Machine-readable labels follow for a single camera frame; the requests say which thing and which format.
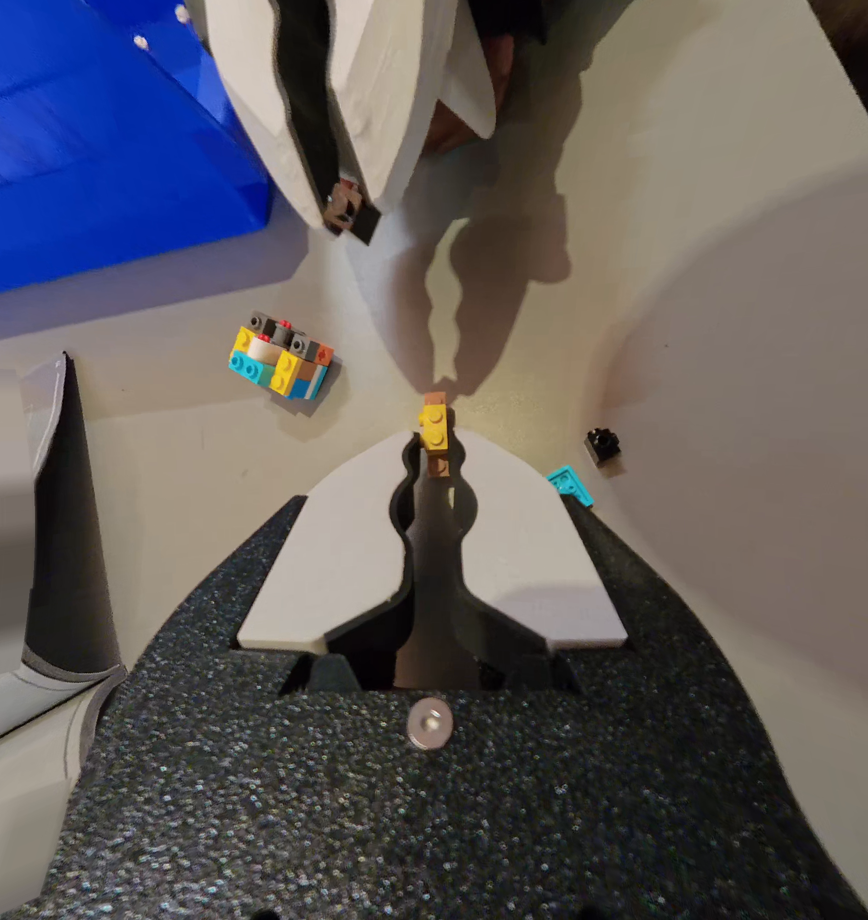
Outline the person's right hand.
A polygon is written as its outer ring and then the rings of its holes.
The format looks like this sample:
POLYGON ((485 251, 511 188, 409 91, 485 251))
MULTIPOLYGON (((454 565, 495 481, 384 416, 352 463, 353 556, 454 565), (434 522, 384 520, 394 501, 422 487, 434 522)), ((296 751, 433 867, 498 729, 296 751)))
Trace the person's right hand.
MULTIPOLYGON (((492 79, 491 81, 496 100, 496 111, 498 114, 509 89, 510 75, 515 59, 515 39, 510 34, 502 34, 483 39, 480 38, 480 40, 492 79)), ((440 101, 440 88, 441 82, 439 86, 439 98, 437 99, 436 107, 429 123, 426 140, 422 147, 422 156, 444 155, 465 144, 485 140, 475 135, 470 128, 446 108, 440 101)))

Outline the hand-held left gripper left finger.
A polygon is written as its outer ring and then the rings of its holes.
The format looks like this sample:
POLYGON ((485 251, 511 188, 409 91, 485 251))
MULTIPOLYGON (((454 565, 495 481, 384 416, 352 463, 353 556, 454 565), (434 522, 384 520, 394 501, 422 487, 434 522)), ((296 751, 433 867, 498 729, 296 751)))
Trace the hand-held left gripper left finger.
POLYGON ((309 492, 246 615, 246 650, 331 650, 392 612, 413 584, 417 435, 396 433, 309 492))

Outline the multicoloured brick model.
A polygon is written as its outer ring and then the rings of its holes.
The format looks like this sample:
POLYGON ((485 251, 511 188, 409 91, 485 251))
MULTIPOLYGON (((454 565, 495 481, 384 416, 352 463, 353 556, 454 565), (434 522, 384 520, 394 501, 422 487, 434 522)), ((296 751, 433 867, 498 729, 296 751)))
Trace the multicoloured brick model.
POLYGON ((240 326, 228 367, 251 384, 288 401, 320 397, 335 349, 286 319, 254 311, 240 326))

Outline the turquoise brick plate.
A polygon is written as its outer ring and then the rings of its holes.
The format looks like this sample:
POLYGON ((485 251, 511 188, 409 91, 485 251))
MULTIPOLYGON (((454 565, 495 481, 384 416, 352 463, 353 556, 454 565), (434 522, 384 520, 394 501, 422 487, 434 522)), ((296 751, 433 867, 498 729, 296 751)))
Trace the turquoise brick plate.
POLYGON ((592 495, 572 466, 561 466, 546 478, 561 496, 573 497, 585 508, 593 507, 592 495))

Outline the grey desk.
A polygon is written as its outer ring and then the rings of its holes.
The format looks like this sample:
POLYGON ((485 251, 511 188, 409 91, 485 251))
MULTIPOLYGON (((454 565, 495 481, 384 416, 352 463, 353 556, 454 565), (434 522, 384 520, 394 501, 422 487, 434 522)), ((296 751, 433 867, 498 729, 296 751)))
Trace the grey desk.
POLYGON ((0 369, 59 351, 128 663, 439 386, 464 428, 575 466, 689 602, 868 905, 868 115, 807 2, 571 2, 494 137, 424 161, 370 247, 278 206, 0 294, 0 369), (229 370, 254 311, 335 349, 318 400, 229 370))

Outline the person's brown jacket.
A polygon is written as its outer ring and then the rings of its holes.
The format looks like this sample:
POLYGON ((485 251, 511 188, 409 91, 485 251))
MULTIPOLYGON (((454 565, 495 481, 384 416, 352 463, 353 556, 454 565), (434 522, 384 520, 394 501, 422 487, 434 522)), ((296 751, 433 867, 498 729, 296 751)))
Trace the person's brown jacket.
POLYGON ((868 1, 809 1, 868 114, 868 1))

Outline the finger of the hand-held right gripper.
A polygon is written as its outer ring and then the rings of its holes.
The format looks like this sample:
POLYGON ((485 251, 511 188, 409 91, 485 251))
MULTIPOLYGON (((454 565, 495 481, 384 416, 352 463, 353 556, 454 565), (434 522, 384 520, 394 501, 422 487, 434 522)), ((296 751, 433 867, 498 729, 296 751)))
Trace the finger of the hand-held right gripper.
POLYGON ((340 178, 327 86, 331 19, 325 1, 190 1, 245 132, 294 210, 329 227, 340 178))
POLYGON ((331 1, 329 109, 343 183, 368 245, 401 201, 440 98, 457 1, 331 1))

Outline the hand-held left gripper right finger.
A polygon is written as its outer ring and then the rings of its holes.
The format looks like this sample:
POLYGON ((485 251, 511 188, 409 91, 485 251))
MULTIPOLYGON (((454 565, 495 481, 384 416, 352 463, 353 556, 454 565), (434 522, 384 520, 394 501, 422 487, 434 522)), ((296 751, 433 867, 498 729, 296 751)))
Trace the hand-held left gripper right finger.
POLYGON ((457 430, 458 637, 468 650, 620 648, 627 632, 563 498, 517 455, 457 430))

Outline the blue storage bin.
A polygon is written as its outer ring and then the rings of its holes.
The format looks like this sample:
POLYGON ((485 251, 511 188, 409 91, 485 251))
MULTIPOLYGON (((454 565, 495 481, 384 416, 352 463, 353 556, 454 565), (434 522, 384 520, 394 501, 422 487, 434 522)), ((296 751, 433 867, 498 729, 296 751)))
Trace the blue storage bin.
POLYGON ((266 170, 177 4, 0 1, 0 293, 266 226, 266 170))

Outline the yellow and brown brick assembly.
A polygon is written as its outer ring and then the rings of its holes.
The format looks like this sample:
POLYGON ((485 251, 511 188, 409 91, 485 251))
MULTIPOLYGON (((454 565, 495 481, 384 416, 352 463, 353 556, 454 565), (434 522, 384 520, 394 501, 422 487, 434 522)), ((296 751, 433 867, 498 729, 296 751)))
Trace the yellow and brown brick assembly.
POLYGON ((431 391, 425 394, 418 424, 421 445, 428 459, 428 477, 449 478, 450 414, 445 391, 431 391))

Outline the brick instruction booklet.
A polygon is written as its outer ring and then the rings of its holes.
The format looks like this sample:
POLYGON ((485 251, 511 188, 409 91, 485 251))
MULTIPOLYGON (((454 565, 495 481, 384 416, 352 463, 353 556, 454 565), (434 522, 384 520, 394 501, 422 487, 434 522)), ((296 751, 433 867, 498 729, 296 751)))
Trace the brick instruction booklet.
POLYGON ((0 738, 127 673, 75 362, 0 370, 0 738))

